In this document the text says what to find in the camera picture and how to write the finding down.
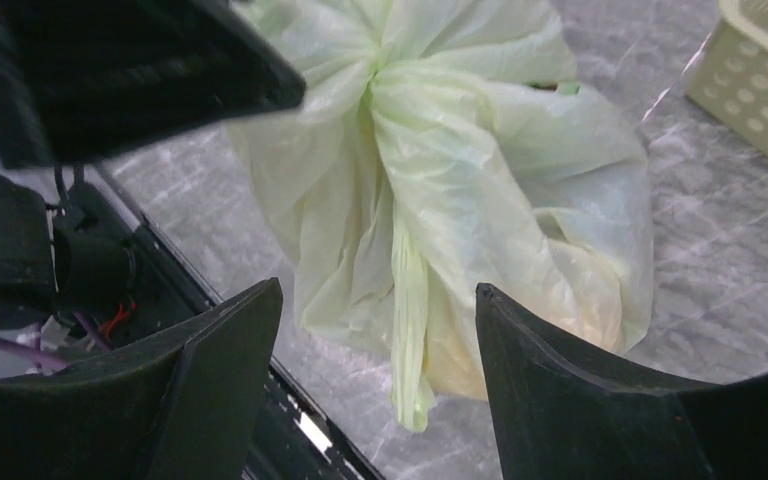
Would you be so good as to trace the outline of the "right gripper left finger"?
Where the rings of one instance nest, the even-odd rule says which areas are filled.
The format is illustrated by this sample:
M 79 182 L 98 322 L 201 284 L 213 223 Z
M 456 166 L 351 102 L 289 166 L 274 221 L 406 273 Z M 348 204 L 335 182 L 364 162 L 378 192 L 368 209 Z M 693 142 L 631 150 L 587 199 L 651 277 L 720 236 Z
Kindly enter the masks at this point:
M 0 379 L 0 479 L 238 479 L 281 318 L 276 279 L 49 376 Z

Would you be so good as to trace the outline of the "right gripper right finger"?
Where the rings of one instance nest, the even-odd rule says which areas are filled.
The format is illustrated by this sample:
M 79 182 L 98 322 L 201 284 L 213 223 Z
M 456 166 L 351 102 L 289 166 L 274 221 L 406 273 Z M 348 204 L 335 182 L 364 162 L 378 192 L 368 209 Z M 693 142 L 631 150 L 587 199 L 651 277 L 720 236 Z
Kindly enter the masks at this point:
M 493 285 L 476 327 L 507 479 L 768 479 L 768 373 L 692 380 L 609 353 Z

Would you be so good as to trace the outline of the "light green plastic bag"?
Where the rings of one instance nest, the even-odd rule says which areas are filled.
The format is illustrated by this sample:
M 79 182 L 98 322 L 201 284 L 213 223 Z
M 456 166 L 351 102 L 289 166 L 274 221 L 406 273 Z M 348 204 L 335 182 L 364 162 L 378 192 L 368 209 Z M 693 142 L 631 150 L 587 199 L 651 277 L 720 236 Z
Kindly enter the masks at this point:
M 613 353 L 647 333 L 653 233 L 635 130 L 581 83 L 547 1 L 249 1 L 304 77 L 295 110 L 231 123 L 311 333 L 388 355 L 397 421 L 485 399 L 491 283 Z

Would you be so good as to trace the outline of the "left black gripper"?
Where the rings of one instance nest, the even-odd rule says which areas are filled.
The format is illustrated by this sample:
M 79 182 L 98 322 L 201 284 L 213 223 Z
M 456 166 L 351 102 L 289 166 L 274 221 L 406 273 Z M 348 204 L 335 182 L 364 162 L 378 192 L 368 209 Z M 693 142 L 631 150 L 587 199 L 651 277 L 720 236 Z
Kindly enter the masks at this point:
M 304 93 L 227 1 L 0 1 L 10 170 L 97 163 Z

